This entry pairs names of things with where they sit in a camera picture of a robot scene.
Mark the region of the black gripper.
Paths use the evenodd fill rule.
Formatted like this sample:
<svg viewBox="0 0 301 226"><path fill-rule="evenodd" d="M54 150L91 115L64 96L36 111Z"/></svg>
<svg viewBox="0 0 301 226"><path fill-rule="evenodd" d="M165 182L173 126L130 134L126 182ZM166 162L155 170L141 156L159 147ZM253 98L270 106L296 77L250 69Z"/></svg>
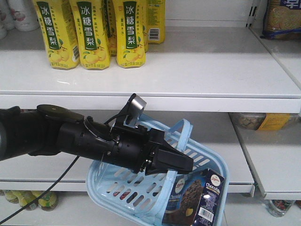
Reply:
<svg viewBox="0 0 301 226"><path fill-rule="evenodd" d="M144 171L145 175L192 172L193 159L172 146L163 146L165 133L161 130L116 124L111 128L110 136L114 140L110 154L112 165L130 169L133 173Z"/></svg>

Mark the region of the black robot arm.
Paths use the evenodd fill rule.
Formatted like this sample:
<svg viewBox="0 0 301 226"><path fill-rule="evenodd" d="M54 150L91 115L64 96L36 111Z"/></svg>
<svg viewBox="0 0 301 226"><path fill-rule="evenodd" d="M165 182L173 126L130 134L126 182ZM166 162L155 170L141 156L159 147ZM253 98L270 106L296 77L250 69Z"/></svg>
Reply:
<svg viewBox="0 0 301 226"><path fill-rule="evenodd" d="M193 159L169 145L163 131L125 126L125 118L123 112L115 115L110 126L55 105L39 105L28 112L18 106L2 109L0 158L64 152L146 175L192 171Z"/></svg>

